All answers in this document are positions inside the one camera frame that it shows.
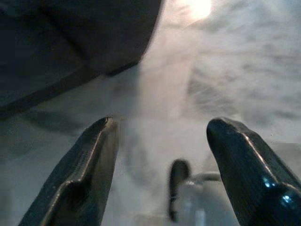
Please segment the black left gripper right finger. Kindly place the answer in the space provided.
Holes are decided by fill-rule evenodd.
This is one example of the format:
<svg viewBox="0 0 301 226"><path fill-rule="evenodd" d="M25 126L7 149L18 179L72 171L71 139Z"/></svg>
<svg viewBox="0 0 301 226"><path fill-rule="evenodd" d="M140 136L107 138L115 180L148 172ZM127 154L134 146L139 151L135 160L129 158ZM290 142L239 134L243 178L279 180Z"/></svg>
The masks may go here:
<svg viewBox="0 0 301 226"><path fill-rule="evenodd" d="M301 224L301 182L258 133L214 118L206 136L240 225Z"/></svg>

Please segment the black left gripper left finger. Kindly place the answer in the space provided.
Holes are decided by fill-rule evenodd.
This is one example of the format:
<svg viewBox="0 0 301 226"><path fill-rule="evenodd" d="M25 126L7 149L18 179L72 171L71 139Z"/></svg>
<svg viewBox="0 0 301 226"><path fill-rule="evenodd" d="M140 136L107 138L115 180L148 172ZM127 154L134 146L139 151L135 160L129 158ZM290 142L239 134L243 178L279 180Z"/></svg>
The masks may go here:
<svg viewBox="0 0 301 226"><path fill-rule="evenodd" d="M21 226L99 226L119 149L119 123L104 117L84 130L55 166Z"/></svg>

